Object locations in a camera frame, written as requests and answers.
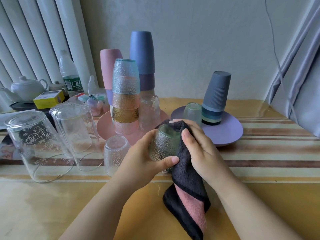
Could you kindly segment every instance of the cable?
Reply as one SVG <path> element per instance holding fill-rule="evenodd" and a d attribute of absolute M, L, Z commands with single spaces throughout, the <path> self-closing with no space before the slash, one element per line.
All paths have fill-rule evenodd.
<path fill-rule="evenodd" d="M 278 69 L 279 69 L 279 73 L 280 73 L 280 87 L 282 87 L 282 90 L 283 90 L 284 94 L 287 97 L 287 101 L 289 102 L 290 108 L 292 110 L 292 114 L 293 114 L 293 116 L 295 118 L 295 123 L 297 125 L 299 125 L 298 124 L 298 117 L 296 115 L 296 112 L 294 111 L 294 106 L 293 106 L 293 104 L 292 104 L 292 102 L 291 102 L 291 100 L 289 98 L 289 95 L 286 93 L 285 86 L 282 83 L 282 81 L 283 81 L 282 69 L 281 69 L 280 62 L 278 60 L 277 54 L 276 54 L 275 35 L 274 35 L 274 32 L 273 32 L 273 26 L 272 26 L 271 18 L 270 18 L 270 15 L 269 15 L 269 12 L 268 12 L 268 8 L 267 8 L 267 0 L 264 0 L 264 5 L 265 5 L 265 8 L 266 8 L 266 14 L 268 15 L 269 23 L 270 23 L 270 26 L 271 26 L 273 52 L 274 52 L 274 56 L 275 56 L 275 59 L 277 61 L 277 65 L 278 65 Z"/>

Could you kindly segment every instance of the gray cup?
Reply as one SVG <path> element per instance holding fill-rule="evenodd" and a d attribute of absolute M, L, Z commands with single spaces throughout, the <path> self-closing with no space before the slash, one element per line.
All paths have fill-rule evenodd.
<path fill-rule="evenodd" d="M 223 111 L 226 107 L 230 80 L 231 73 L 214 72 L 205 93 L 202 107 L 214 112 Z"/>

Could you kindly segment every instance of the forearm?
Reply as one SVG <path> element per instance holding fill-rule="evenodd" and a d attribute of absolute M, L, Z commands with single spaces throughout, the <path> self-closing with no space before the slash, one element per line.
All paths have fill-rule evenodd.
<path fill-rule="evenodd" d="M 234 175 L 215 190 L 240 239 L 302 239 Z"/>
<path fill-rule="evenodd" d="M 131 192 L 112 179 L 90 200 L 60 240 L 111 240 Z"/>

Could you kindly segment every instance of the bottle label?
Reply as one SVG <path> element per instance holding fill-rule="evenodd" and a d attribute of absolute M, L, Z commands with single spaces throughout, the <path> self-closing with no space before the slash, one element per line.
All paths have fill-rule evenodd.
<path fill-rule="evenodd" d="M 82 90 L 82 84 L 80 81 L 80 77 L 70 77 L 64 76 L 62 77 L 64 83 L 66 84 L 66 89 L 70 92 L 80 91 Z"/>

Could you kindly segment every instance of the teapot spout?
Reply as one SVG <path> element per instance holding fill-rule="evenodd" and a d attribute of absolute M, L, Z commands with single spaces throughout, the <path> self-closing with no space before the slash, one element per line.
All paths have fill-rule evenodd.
<path fill-rule="evenodd" d="M 22 102 L 22 98 L 18 94 L 14 93 L 14 92 L 11 92 L 7 88 L 0 88 L 0 91 L 5 92 L 5 94 L 8 97 L 8 99 L 10 99 L 13 102 Z"/>

